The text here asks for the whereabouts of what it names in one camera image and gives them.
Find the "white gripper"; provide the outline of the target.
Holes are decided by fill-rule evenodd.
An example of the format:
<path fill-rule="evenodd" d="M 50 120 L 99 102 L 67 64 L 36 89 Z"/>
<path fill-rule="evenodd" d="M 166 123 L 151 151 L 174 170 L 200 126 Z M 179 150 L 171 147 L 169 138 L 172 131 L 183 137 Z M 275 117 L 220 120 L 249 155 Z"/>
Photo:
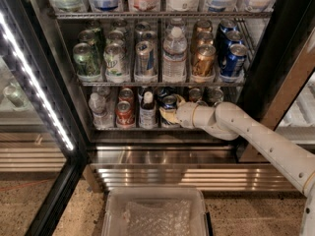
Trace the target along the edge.
<path fill-rule="evenodd" d="M 160 115 L 167 122 L 172 124 L 180 124 L 183 128 L 192 129 L 194 111 L 197 108 L 197 104 L 194 102 L 186 102 L 183 96 L 177 94 L 176 105 L 179 106 L 175 109 L 163 109 L 159 110 Z"/>

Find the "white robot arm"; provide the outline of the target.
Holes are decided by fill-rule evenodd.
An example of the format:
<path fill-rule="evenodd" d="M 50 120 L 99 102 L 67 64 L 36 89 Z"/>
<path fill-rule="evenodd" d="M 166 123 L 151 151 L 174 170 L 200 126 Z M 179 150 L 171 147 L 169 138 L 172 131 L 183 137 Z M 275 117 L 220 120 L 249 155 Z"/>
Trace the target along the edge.
<path fill-rule="evenodd" d="M 159 109 L 168 122 L 232 141 L 245 139 L 306 197 L 300 236 L 315 236 L 315 155 L 257 122 L 236 104 L 203 106 L 176 96 L 176 109 Z"/>

